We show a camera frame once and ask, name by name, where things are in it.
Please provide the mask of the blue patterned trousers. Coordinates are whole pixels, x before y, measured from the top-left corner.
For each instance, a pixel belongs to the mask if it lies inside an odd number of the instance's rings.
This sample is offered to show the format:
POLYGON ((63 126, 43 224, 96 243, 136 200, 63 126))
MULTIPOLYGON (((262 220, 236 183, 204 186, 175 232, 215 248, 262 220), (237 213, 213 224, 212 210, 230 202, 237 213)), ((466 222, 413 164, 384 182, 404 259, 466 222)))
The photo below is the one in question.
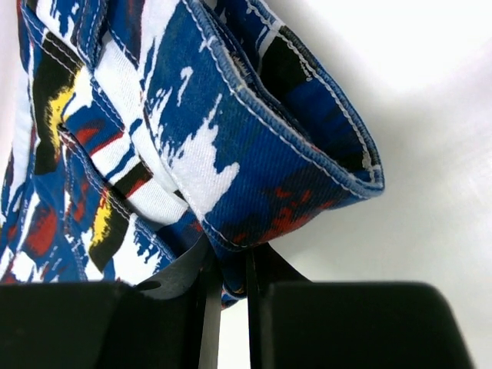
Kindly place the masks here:
POLYGON ((263 1, 19 1, 4 283, 138 284, 207 238, 247 249, 380 195, 372 137, 263 1))

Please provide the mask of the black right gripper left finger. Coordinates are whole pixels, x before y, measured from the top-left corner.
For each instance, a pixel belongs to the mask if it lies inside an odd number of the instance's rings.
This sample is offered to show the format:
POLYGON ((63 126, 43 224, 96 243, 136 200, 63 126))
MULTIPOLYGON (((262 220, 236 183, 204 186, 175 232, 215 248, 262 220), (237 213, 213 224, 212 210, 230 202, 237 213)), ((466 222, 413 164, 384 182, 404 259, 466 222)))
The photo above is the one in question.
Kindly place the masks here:
POLYGON ((198 241, 136 286, 153 300, 143 368, 216 368, 222 276, 210 241, 198 241))

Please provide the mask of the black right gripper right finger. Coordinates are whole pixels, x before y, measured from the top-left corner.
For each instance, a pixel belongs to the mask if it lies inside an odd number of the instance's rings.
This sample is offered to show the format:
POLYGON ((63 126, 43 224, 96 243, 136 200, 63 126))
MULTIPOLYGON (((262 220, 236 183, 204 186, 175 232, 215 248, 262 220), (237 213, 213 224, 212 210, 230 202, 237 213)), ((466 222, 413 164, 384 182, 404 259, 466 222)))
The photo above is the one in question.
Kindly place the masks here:
POLYGON ((306 282, 308 279, 270 245, 258 245, 246 255, 246 288, 251 368, 266 368, 264 354, 271 343, 268 292, 281 282, 306 282))

